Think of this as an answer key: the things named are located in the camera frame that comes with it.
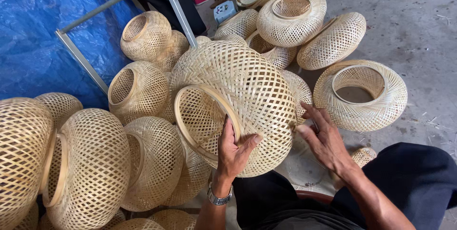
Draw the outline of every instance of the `leg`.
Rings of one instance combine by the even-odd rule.
[[[147,0],[154,8],[162,13],[172,26],[174,26],[178,31],[184,34],[184,30],[181,27],[181,24],[176,16],[176,13],[173,10],[169,0]],[[184,15],[186,16],[189,26],[193,34],[199,35],[206,31],[206,26],[202,21],[202,18],[198,14],[197,9],[195,8],[192,0],[178,0],[179,4],[182,7]]]
[[[298,197],[289,181],[274,170],[255,177],[235,178],[236,220],[241,228],[255,225]]]
[[[364,166],[363,172],[417,230],[437,230],[445,210],[457,205],[457,165],[439,148],[391,145]],[[331,205],[366,228],[365,218],[346,187],[336,193]]]

